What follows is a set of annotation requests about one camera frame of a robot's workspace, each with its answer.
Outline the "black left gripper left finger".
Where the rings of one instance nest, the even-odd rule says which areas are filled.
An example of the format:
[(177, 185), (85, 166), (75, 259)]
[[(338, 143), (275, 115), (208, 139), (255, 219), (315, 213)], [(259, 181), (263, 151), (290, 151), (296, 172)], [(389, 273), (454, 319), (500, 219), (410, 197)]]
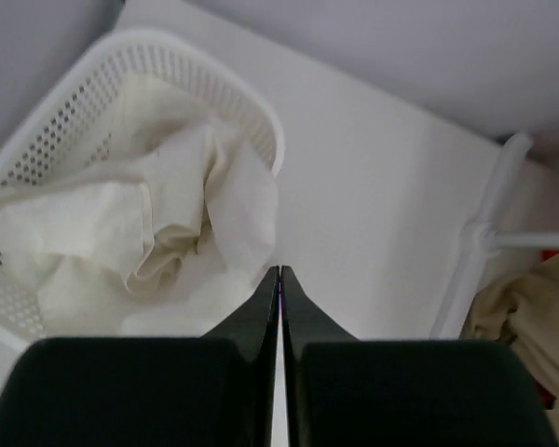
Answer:
[(197, 338), (31, 345), (0, 394), (0, 446), (267, 446), (280, 271)]

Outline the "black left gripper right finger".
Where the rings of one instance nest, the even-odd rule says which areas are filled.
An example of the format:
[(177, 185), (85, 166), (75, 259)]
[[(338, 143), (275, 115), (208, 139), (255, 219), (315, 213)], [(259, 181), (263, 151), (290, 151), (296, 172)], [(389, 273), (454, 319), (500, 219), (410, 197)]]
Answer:
[(362, 341), (280, 271), (292, 446), (555, 446), (533, 381), (504, 345)]

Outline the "white t-shirt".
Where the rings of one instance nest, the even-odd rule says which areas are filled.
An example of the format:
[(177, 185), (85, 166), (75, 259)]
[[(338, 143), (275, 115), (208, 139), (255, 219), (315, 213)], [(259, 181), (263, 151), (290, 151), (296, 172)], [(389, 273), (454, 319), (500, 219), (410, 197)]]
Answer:
[(234, 120), (133, 74), (60, 165), (0, 184), (0, 322), (22, 337), (199, 336), (254, 293), (278, 188)]

